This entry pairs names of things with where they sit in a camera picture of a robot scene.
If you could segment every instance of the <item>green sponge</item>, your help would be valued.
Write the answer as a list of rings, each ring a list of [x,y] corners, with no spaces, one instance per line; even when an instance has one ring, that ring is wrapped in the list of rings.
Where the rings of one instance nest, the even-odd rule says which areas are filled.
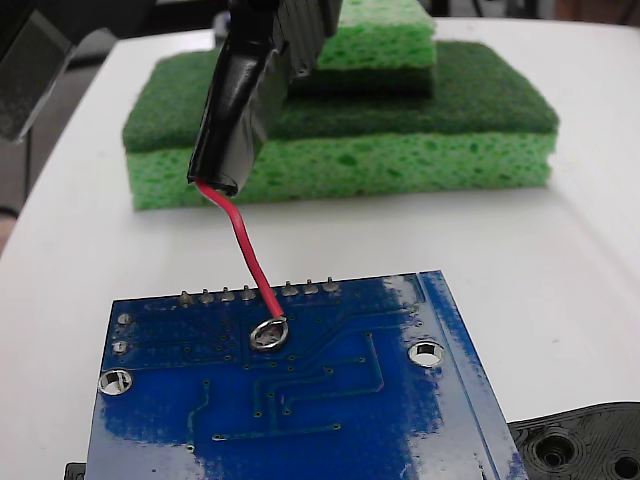
[[[345,0],[338,33],[290,95],[431,93],[434,31],[416,0]]]
[[[289,100],[237,201],[544,185],[553,110],[488,47],[439,43],[438,52],[432,100]],[[161,63],[131,114],[124,140],[136,209],[206,203],[185,172],[211,58]]]

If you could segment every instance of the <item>green scouring pad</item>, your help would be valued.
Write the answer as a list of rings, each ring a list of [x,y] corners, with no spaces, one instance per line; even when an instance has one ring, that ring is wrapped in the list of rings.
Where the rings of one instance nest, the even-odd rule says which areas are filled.
[[[490,48],[438,43],[434,99],[293,98],[238,202],[543,186],[558,118]],[[212,53],[158,65],[124,131],[136,209],[206,204],[186,185]]]
[[[416,0],[345,0],[338,33],[290,96],[430,94],[435,22]]]

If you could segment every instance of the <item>stacked sponges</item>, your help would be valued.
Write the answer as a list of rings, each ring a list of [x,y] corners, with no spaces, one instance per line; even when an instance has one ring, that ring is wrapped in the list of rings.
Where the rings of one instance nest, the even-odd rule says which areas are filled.
[[[415,0],[346,0],[237,201],[544,185],[554,111],[488,47],[432,36]],[[135,208],[206,203],[185,173],[216,56],[161,62],[140,96],[124,131]]]

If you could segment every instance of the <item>mounting hole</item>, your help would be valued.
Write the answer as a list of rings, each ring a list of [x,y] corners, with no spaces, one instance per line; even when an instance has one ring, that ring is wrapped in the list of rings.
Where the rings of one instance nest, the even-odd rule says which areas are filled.
[[[640,472],[638,461],[631,457],[622,457],[618,459],[613,467],[616,474],[620,478],[636,478]]]
[[[416,365],[433,368],[444,358],[444,348],[435,342],[418,342],[409,349],[409,358]]]
[[[109,396],[122,395],[133,385],[133,377],[122,369],[108,370],[100,375],[98,390]]]
[[[552,435],[536,447],[536,455],[549,468],[558,468],[569,463],[574,455],[573,444],[564,437]]]

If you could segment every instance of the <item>black plastic part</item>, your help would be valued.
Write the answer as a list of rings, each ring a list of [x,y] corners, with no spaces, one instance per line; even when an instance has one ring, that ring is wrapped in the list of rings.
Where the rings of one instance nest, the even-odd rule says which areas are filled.
[[[33,12],[36,0],[0,0],[0,60]]]
[[[530,480],[640,479],[640,403],[509,424]]]
[[[209,89],[187,179],[227,195],[247,182],[289,83],[315,67],[341,0],[231,0],[231,31]]]
[[[155,3],[155,0],[40,0],[38,10],[78,45],[100,28],[108,28],[117,37],[131,35]]]
[[[67,463],[64,469],[64,480],[84,480],[86,469],[86,463]]]
[[[264,135],[260,138],[254,133],[264,130],[259,125],[264,119],[255,115],[259,98],[253,97],[259,84],[268,80],[265,77],[272,56],[279,54],[269,44],[236,39],[234,32],[227,38],[218,57],[191,157],[190,182],[205,179],[209,185],[232,196],[245,185],[255,155],[266,140]],[[288,79],[282,83],[280,90],[286,95]]]

